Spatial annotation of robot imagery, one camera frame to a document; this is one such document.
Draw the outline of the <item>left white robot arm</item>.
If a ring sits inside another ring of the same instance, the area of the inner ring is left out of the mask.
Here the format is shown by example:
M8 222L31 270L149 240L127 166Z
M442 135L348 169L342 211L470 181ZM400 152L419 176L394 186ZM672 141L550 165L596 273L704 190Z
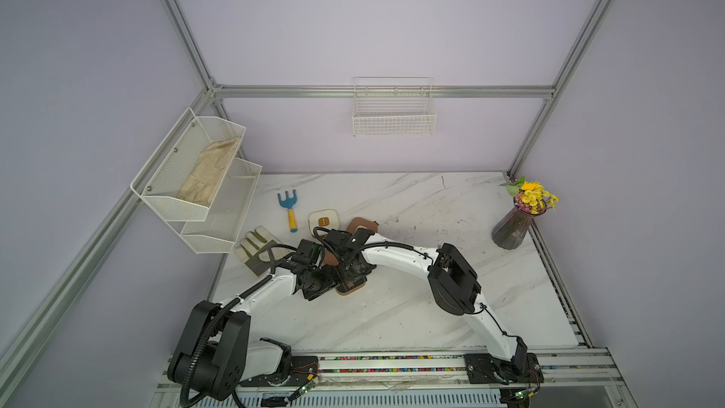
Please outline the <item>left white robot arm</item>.
M251 343L253 319L300 291L306 297L336 285L322 266L321 245L302 240L272 259L269 269L249 289L229 300L202 300L190 313L168 366L167 377L181 385L179 405L193 407L205 398L226 400L248 380L285 385L294 373L291 347L271 338Z

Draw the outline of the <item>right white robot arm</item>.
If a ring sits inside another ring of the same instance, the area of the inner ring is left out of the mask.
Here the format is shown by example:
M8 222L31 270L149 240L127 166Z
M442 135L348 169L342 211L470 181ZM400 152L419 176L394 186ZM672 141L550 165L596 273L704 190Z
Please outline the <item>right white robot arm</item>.
M501 373L524 372L527 345L523 338L503 328L485 299L477 272L454 245L415 247L365 228L345 232L316 227L313 237L323 247L324 258L335 262L332 274L338 292L361 287L380 266L418 277L428 283L440 309L463 317L484 338L492 362Z

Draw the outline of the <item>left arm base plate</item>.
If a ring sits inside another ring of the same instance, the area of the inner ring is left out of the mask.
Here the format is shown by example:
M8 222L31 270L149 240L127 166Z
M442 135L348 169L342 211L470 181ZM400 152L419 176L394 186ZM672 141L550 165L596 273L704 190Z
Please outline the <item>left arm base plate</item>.
M262 375L241 381L240 387L298 387L317 374L319 358L314 355L293 355L289 364L283 364L283 374Z

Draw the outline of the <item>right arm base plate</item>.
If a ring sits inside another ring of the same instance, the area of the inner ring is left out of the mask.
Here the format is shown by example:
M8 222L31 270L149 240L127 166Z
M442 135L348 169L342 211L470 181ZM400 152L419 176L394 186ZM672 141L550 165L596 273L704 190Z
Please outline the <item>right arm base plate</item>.
M498 360L487 353L464 355L464 369L472 385L523 385L543 383L544 376L535 354L527 353L517 363Z

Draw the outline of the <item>brown case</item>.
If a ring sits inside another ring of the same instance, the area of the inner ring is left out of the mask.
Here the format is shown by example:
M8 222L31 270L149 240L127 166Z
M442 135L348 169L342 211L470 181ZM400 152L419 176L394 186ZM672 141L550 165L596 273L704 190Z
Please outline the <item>brown case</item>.
M367 275L374 266L370 266L361 253L340 257L325 250L321 269L335 291L341 296L347 296L366 284Z
M362 217L355 217L347 225L346 231L354 233L358 229L371 230L372 232L377 233L379 230L379 224L375 221L367 220Z

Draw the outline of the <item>cream nail clipper case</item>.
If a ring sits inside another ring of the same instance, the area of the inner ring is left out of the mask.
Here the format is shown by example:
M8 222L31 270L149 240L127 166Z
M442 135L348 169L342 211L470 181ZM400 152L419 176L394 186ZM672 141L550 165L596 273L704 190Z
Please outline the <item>cream nail clipper case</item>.
M336 230L340 226L338 213L333 209L314 211L308 216L310 234L320 227L327 230Z

